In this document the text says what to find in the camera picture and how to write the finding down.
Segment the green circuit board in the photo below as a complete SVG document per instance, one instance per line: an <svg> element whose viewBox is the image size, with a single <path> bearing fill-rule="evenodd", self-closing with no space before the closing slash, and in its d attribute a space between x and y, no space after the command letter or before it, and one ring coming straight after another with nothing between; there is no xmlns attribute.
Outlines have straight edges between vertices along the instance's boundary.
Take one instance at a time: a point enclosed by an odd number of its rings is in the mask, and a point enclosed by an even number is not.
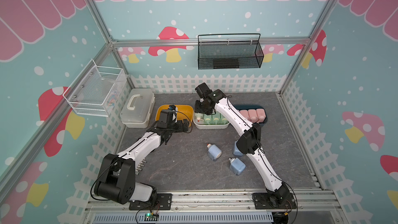
<svg viewBox="0 0 398 224"><path fill-rule="evenodd" d="M146 213L144 217L145 222L157 222L159 220L159 214Z"/></svg>

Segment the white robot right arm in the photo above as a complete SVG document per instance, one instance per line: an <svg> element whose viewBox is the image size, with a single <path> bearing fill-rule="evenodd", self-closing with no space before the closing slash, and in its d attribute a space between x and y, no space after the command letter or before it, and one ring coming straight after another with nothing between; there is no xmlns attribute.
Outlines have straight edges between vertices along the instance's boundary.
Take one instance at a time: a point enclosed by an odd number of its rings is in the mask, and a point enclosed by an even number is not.
<svg viewBox="0 0 398 224"><path fill-rule="evenodd" d="M261 126L247 120L219 89L212 91L206 83L199 84L195 91L201 98L195 102L198 113L210 115L220 113L239 134L237 149L246 155L260 173L272 207L280 207L288 200L288 185L277 176L261 146Z"/></svg>

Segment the yellow plastic storage tub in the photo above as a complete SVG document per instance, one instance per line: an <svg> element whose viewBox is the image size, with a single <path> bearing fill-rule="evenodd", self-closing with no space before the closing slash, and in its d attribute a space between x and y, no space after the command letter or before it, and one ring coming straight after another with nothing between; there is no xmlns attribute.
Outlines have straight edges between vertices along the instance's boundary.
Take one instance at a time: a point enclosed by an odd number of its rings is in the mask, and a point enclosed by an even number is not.
<svg viewBox="0 0 398 224"><path fill-rule="evenodd" d="M162 110L169 108L169 105L162 105L158 108L155 121L158 121ZM193 121L194 109L190 105L176 105L177 108L177 120L189 119L190 122Z"/></svg>

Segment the dark teal storage tub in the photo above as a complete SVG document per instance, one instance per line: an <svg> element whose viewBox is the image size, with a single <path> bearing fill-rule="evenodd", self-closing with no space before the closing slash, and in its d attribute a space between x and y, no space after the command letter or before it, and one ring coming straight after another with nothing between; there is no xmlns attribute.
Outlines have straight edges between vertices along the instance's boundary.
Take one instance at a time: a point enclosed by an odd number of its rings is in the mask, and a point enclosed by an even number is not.
<svg viewBox="0 0 398 224"><path fill-rule="evenodd" d="M247 110L247 111L255 110L255 112L257 113L258 112L257 110L260 110L261 113L264 113L264 116L258 117L259 120L257 121L257 123L261 127L264 126L267 123L267 121L268 121L265 109L261 105L256 105L256 104L237 104L237 105L234 105L233 107L235 108L234 111L236 113L240 112L241 110Z"/></svg>

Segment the blue sharpener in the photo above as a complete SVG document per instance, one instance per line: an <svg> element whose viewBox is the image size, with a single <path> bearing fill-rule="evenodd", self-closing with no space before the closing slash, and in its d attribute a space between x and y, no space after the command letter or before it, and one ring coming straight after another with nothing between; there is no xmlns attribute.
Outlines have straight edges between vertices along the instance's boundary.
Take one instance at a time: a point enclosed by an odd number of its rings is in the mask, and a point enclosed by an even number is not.
<svg viewBox="0 0 398 224"><path fill-rule="evenodd" d="M238 149L237 147L237 141L234 143L234 150L233 150L233 154L236 157L242 157L244 154Z"/></svg>
<svg viewBox="0 0 398 224"><path fill-rule="evenodd" d="M222 151L214 144L207 144L208 156L212 161L216 161L222 155Z"/></svg>
<svg viewBox="0 0 398 224"><path fill-rule="evenodd" d="M246 165L239 158L229 158L230 170L234 175L241 175L246 168Z"/></svg>

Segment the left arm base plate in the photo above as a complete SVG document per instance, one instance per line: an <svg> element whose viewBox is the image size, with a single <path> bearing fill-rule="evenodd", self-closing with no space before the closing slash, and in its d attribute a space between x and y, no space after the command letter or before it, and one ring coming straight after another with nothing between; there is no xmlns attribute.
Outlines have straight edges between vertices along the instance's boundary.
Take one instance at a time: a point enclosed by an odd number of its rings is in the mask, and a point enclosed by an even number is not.
<svg viewBox="0 0 398 224"><path fill-rule="evenodd" d="M144 209L151 210L170 210L172 204L172 194L154 194L148 201L134 200L130 202L129 210L138 211Z"/></svg>

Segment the white lidded plastic case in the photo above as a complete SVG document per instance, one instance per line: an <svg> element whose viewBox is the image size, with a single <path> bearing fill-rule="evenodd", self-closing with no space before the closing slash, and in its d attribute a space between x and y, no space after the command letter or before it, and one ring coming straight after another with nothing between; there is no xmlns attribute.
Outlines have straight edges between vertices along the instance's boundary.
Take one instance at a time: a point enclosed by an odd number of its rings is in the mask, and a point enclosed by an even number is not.
<svg viewBox="0 0 398 224"><path fill-rule="evenodd" d="M154 104L151 89L132 89L120 113L122 123L134 129L148 127Z"/></svg>

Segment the white plastic storage tub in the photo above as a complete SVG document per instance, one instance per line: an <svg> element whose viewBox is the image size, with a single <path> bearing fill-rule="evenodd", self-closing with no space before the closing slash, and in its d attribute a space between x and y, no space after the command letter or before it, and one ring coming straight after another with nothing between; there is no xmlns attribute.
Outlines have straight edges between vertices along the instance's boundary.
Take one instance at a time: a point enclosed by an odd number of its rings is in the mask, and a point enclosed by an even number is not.
<svg viewBox="0 0 398 224"><path fill-rule="evenodd" d="M216 113L219 113L219 112L216 112L216 111L213 111L213 113L212 114L210 114L211 116L212 115L214 115L214 114L216 114ZM196 110L194 111L194 117L193 117L193 123L195 124L195 126L198 128L198 129L202 129L202 130L205 130L205 129L226 129L228 126L229 126L229 124L218 124L218 125L214 125L214 124L210 124L210 125L205 125L205 124L196 124L195 123L195 115L196 114L201 114L201 113L198 113Z"/></svg>

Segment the pink sharpener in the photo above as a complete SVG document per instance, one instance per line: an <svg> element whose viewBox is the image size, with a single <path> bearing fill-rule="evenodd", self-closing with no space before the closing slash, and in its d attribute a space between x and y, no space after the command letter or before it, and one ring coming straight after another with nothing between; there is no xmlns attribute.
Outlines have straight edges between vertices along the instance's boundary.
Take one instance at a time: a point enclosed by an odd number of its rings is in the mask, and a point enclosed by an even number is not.
<svg viewBox="0 0 398 224"><path fill-rule="evenodd" d="M248 116L249 116L249 120L250 120L252 123L256 123L256 122L258 122L258 120L259 120L259 117L258 117L258 115L257 115L257 111L254 110L254 109L248 110Z"/></svg>
<svg viewBox="0 0 398 224"><path fill-rule="evenodd" d="M247 119L248 121L250 120L250 117L249 117L249 114L248 114L247 110L240 110L239 112L245 119Z"/></svg>
<svg viewBox="0 0 398 224"><path fill-rule="evenodd" d="M265 121L265 119L266 119L265 109L258 108L258 109L256 109L256 113L257 113L257 116L258 116L257 123L263 123Z"/></svg>

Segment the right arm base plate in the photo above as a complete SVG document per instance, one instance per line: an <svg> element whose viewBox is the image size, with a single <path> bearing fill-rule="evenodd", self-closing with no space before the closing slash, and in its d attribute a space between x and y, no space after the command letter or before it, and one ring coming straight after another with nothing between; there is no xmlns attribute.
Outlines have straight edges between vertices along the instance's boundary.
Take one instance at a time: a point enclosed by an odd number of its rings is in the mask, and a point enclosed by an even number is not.
<svg viewBox="0 0 398 224"><path fill-rule="evenodd" d="M291 211L297 209L297 201L290 192L286 194L277 194L275 192L255 192L252 194L252 200L256 209L281 209Z"/></svg>

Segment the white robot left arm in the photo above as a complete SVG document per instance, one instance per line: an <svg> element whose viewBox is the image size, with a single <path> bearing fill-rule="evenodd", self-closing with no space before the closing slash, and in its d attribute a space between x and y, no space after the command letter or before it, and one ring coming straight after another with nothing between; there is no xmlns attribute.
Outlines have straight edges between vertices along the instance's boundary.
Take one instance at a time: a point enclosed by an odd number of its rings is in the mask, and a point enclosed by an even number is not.
<svg viewBox="0 0 398 224"><path fill-rule="evenodd" d="M119 204L143 202L151 207L155 206L156 188L138 183L135 179L136 172L146 157L161 145L166 145L174 133L192 131L192 123L188 116L185 115L184 119L179 120L179 113L172 106L162 110L159 120L133 145L117 154L107 154L103 158L98 177L91 186L91 198Z"/></svg>

